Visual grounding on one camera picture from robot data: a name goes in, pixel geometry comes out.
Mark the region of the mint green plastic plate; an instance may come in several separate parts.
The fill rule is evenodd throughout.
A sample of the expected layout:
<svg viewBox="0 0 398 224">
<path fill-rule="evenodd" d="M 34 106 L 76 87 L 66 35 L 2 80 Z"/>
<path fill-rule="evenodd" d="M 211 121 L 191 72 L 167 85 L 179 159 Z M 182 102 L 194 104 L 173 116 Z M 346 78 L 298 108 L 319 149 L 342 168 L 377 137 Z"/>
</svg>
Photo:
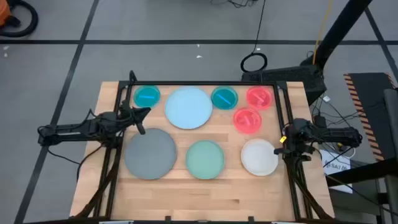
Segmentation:
<svg viewBox="0 0 398 224">
<path fill-rule="evenodd" d="M 224 150 L 214 141 L 197 141 L 188 148 L 185 165 L 197 179 L 215 179 L 225 166 Z"/>
</svg>

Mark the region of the white printed paper sheet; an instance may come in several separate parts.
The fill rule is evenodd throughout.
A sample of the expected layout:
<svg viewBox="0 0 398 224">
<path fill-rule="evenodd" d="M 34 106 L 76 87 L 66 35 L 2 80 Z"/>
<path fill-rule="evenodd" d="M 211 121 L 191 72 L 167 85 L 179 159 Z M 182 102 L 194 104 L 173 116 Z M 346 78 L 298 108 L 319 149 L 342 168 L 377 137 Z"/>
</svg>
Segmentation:
<svg viewBox="0 0 398 224">
<path fill-rule="evenodd" d="M 336 154 L 334 152 L 326 151 L 323 149 L 320 150 L 320 154 L 322 155 L 322 165 L 323 166 L 338 156 L 338 154 Z M 331 163 L 329 163 L 328 165 L 326 165 L 323 168 L 323 170 L 326 175 L 330 175 L 330 174 L 334 174 L 337 172 L 349 170 L 351 168 L 353 168 L 353 165 L 351 164 L 351 161 L 349 160 L 349 158 L 345 157 L 345 156 L 340 156 L 336 160 L 334 160 Z M 337 185 L 334 187 L 329 187 L 329 189 L 337 190 L 337 191 L 344 192 L 347 194 L 353 193 L 353 190 L 351 188 L 352 188 L 352 184 L 349 184 L 348 186 Z"/>
</svg>

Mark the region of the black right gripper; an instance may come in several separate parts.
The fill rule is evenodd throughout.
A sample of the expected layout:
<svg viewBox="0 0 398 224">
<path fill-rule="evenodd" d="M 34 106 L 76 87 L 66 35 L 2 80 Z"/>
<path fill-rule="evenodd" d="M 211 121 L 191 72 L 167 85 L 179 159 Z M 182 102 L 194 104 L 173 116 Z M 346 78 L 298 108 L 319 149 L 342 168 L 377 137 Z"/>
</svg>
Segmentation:
<svg viewBox="0 0 398 224">
<path fill-rule="evenodd" d="M 299 156 L 303 153 L 313 154 L 312 123 L 303 118 L 295 118 L 283 128 L 283 154 Z"/>
</svg>

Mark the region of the teal translucent plastic plate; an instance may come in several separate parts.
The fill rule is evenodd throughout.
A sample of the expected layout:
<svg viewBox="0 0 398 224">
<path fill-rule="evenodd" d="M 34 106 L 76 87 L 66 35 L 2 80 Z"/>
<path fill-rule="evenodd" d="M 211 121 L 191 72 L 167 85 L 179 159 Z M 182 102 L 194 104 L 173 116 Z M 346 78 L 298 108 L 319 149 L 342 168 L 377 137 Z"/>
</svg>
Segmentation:
<svg viewBox="0 0 398 224">
<path fill-rule="evenodd" d="M 231 110 L 238 103 L 238 94 L 230 86 L 219 86 L 212 91 L 211 100 L 213 105 L 221 110 Z"/>
<path fill-rule="evenodd" d="M 134 102 L 138 107 L 153 107 L 160 100 L 160 91 L 154 85 L 142 85 L 134 92 Z"/>
</svg>

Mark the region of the large grey plastic plate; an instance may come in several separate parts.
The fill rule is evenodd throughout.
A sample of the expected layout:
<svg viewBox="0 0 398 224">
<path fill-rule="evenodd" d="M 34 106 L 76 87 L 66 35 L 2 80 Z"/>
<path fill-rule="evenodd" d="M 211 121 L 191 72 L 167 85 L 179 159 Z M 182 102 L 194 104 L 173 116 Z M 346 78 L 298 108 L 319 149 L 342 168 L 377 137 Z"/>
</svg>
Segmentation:
<svg viewBox="0 0 398 224">
<path fill-rule="evenodd" d="M 124 161 L 138 179 L 155 180 L 165 176 L 177 160 L 177 147 L 171 135 L 158 128 L 135 134 L 125 148 Z"/>
</svg>

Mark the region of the white plastic plate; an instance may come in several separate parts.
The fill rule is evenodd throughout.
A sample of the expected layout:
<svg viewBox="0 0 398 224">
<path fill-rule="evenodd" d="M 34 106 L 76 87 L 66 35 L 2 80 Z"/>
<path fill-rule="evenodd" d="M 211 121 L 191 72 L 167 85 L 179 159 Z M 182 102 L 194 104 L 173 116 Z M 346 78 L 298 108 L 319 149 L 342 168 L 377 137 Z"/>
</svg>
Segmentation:
<svg viewBox="0 0 398 224">
<path fill-rule="evenodd" d="M 274 154 L 275 147 L 264 139 L 251 139 L 241 149 L 243 167 L 255 176 L 267 176 L 273 173 L 279 159 Z"/>
</svg>

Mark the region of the large light blue plate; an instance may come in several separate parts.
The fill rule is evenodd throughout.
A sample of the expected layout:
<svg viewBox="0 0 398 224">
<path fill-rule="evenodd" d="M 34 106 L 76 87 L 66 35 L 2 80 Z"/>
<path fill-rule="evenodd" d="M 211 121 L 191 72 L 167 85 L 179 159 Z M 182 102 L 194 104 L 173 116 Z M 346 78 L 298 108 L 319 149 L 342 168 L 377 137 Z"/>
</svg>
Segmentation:
<svg viewBox="0 0 398 224">
<path fill-rule="evenodd" d="M 210 118 L 213 105 L 210 97 L 200 88 L 178 88 L 167 98 L 165 117 L 180 129 L 196 129 Z"/>
</svg>

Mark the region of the dark hazard-striped floor mat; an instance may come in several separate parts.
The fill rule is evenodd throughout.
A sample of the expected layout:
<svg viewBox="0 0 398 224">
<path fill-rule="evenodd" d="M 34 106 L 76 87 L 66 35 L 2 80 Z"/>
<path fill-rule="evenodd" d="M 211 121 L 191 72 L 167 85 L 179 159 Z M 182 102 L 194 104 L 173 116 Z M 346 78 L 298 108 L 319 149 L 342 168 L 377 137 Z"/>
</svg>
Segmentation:
<svg viewBox="0 0 398 224">
<path fill-rule="evenodd" d="M 343 78 L 375 159 L 383 161 L 398 157 L 384 100 L 384 90 L 396 87 L 391 76 L 386 73 L 347 73 Z"/>
</svg>

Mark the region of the black perforated equipment case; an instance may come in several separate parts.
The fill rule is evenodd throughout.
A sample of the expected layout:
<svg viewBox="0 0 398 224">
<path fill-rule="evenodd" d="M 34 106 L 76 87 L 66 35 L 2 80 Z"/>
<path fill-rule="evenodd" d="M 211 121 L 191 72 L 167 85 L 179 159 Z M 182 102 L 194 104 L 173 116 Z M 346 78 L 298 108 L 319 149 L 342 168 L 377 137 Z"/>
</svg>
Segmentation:
<svg viewBox="0 0 398 224">
<path fill-rule="evenodd" d="M 307 102 L 311 105 L 319 96 L 326 92 L 323 71 L 316 65 L 278 68 L 257 72 L 243 73 L 243 82 L 302 82 Z"/>
</svg>

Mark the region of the black aluminium table frame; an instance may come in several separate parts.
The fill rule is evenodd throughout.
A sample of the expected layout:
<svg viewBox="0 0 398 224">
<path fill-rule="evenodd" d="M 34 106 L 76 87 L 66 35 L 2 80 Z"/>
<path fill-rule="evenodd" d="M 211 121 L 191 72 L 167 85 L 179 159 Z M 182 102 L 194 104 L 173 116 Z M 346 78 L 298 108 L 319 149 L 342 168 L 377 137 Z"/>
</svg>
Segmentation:
<svg viewBox="0 0 398 224">
<path fill-rule="evenodd" d="M 210 96 L 216 86 L 233 86 L 238 92 L 237 108 L 249 106 L 246 92 L 250 84 L 241 82 L 218 81 L 157 81 L 139 85 L 158 85 L 160 102 L 144 120 L 144 127 L 159 128 L 167 131 L 177 143 L 178 157 L 174 168 L 158 180 L 139 180 L 130 174 L 124 163 L 126 143 L 137 134 L 136 127 L 130 127 L 124 137 L 123 149 L 100 149 L 82 165 L 70 215 L 75 216 L 83 210 L 97 191 L 105 154 L 109 155 L 109 166 L 117 154 L 120 161 L 117 179 L 110 187 L 114 194 L 106 189 L 99 206 L 99 215 L 117 220 L 156 220 L 164 221 L 295 221 L 295 211 L 290 193 L 288 173 L 282 156 L 276 170 L 268 176 L 258 177 L 245 170 L 241 163 L 241 148 L 250 139 L 265 139 L 276 148 L 281 147 L 280 127 L 288 122 L 284 90 L 279 89 L 279 98 L 274 98 L 268 109 L 259 110 L 262 126 L 253 135 L 239 133 L 233 125 L 232 116 L 236 110 L 214 109 L 209 121 L 198 129 L 182 130 L 169 123 L 164 116 L 168 96 L 178 87 L 193 85 L 201 88 Z M 280 124 L 277 114 L 280 99 L 283 122 Z M 185 154 L 188 147 L 197 140 L 209 139 L 218 143 L 225 153 L 226 164 L 221 175 L 213 180 L 200 180 L 191 176 L 185 167 Z M 334 216 L 330 194 L 323 174 L 320 155 L 315 152 L 312 160 L 303 164 L 307 186 L 317 202 Z"/>
</svg>

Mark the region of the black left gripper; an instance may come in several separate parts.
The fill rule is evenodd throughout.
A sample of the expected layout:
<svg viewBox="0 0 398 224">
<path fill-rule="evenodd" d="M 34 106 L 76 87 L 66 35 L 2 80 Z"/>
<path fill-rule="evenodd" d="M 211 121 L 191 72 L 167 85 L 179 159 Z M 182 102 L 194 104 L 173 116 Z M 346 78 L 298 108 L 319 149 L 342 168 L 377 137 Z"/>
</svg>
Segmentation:
<svg viewBox="0 0 398 224">
<path fill-rule="evenodd" d="M 146 116 L 150 113 L 151 108 L 135 108 L 130 107 L 128 100 L 123 100 L 119 108 L 118 127 L 126 128 L 128 126 L 135 126 L 142 124 Z"/>
</svg>

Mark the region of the pink translucent plastic plate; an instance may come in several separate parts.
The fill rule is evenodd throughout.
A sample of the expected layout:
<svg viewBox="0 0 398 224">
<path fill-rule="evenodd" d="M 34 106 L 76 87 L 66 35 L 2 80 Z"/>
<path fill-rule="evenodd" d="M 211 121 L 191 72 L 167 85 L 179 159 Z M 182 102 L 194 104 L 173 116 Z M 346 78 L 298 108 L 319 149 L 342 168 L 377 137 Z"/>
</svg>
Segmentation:
<svg viewBox="0 0 398 224">
<path fill-rule="evenodd" d="M 265 110 L 273 102 L 273 94 L 269 88 L 263 86 L 250 87 L 246 92 L 246 101 L 250 106 Z"/>
<path fill-rule="evenodd" d="M 234 112 L 233 124 L 241 133 L 254 134 L 262 126 L 262 118 L 259 112 L 253 108 L 240 108 Z"/>
</svg>

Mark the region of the thick black stand pole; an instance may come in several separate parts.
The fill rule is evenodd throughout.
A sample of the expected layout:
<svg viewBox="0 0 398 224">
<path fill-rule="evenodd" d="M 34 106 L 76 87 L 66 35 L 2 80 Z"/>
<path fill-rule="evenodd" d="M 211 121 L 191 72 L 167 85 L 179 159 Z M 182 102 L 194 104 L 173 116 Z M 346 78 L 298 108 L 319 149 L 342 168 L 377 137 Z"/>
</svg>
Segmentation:
<svg viewBox="0 0 398 224">
<path fill-rule="evenodd" d="M 335 48 L 351 30 L 372 0 L 349 0 L 313 55 L 315 65 L 323 68 Z"/>
</svg>

